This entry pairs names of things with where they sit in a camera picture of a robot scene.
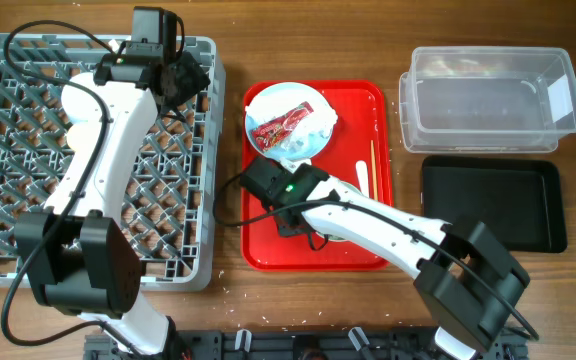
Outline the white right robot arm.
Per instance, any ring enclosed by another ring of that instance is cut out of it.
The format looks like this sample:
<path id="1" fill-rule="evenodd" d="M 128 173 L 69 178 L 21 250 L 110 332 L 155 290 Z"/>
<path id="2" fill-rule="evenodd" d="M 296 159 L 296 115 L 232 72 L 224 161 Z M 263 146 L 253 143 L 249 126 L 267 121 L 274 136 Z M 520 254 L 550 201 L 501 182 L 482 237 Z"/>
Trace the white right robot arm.
<path id="1" fill-rule="evenodd" d="M 490 350 L 509 319 L 537 339 L 515 308 L 530 277 L 484 223 L 400 211 L 306 163 L 257 157 L 239 183 L 281 236 L 347 240 L 407 273 L 439 325 L 435 343 L 449 356 L 471 359 Z"/>

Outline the red snack wrapper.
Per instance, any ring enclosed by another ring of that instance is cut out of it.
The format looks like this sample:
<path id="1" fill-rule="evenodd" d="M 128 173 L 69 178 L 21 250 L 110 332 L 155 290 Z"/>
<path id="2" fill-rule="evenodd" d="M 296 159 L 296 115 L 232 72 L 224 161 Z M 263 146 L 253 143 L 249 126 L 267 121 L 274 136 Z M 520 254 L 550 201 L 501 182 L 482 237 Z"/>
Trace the red snack wrapper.
<path id="1" fill-rule="evenodd" d="M 314 112 L 308 102 L 302 102 L 285 114 L 265 122 L 251 131 L 254 144 L 266 152 L 286 139 L 299 123 Z"/>

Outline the yellow cup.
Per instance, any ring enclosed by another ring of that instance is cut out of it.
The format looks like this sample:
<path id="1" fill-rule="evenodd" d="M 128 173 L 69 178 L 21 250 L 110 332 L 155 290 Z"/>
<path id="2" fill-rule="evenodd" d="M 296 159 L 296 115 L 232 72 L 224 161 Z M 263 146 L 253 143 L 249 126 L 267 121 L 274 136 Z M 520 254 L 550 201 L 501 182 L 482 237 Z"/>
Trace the yellow cup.
<path id="1" fill-rule="evenodd" d="M 101 125 L 95 122 L 75 123 L 66 134 L 67 145 L 75 152 L 91 151 L 97 142 Z"/>

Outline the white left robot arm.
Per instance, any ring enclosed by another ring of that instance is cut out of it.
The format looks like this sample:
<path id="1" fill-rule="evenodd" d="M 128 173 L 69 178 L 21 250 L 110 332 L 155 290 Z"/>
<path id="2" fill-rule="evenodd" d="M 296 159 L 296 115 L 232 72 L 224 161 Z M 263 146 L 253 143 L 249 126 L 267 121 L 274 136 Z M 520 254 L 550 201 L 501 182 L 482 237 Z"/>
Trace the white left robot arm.
<path id="1" fill-rule="evenodd" d="M 41 306 L 98 326 L 128 356 L 188 359 L 174 321 L 140 291 L 142 265 L 120 229 L 121 207 L 142 142 L 162 115 L 210 84 L 189 53 L 107 54 L 95 72 L 74 77 L 62 103 L 89 138 L 40 212 L 24 212 L 14 228 L 27 278 Z"/>

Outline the light blue bowl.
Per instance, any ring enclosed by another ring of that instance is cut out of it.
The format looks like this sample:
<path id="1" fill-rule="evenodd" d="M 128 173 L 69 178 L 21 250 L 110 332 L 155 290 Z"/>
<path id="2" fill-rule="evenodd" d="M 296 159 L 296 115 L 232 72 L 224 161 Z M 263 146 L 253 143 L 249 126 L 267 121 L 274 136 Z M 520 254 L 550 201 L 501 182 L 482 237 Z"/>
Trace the light blue bowl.
<path id="1" fill-rule="evenodd" d="M 95 87 L 92 72 L 80 73 L 74 76 L 71 82 L 88 90 L 93 90 Z M 73 124 L 100 120 L 101 110 L 97 101 L 89 93 L 72 85 L 66 85 L 63 88 L 61 104 L 69 121 Z"/>

